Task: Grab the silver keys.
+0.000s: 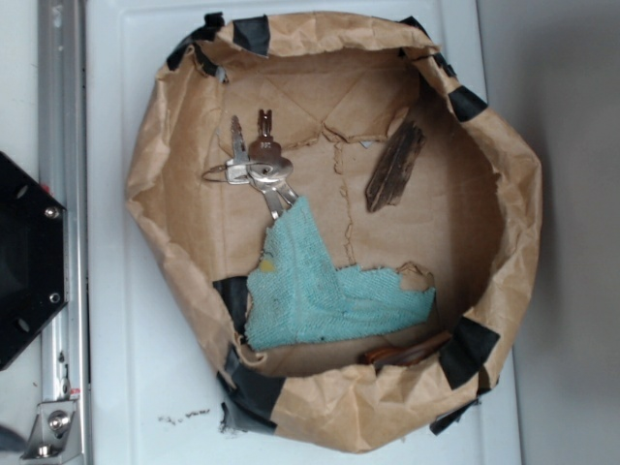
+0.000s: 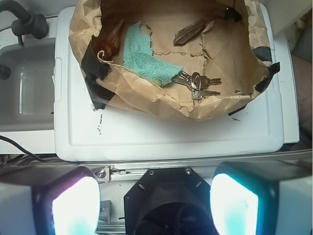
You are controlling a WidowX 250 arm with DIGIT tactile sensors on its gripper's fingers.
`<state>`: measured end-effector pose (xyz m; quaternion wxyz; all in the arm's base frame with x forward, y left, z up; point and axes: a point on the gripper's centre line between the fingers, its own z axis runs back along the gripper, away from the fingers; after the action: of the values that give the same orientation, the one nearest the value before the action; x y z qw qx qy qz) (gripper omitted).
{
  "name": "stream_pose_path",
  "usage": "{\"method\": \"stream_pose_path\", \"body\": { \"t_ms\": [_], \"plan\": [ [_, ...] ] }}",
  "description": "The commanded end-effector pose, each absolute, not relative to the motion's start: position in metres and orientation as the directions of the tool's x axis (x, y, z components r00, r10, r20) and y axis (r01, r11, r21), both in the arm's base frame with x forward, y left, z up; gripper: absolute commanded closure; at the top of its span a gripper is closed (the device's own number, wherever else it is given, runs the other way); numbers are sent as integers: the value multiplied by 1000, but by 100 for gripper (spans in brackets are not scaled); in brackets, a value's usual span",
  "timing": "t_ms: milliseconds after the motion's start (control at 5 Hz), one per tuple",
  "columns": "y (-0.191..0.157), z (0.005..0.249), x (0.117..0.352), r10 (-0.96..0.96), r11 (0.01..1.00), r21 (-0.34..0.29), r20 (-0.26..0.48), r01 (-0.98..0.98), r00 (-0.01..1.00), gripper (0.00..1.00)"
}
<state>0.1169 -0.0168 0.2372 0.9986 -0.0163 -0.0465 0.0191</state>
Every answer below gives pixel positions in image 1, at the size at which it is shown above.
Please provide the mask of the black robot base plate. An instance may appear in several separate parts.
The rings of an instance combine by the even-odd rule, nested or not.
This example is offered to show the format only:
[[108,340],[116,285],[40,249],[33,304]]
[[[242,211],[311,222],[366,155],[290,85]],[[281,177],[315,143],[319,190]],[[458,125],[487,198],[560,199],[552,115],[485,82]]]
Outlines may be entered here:
[[1,155],[1,368],[66,305],[65,207]]

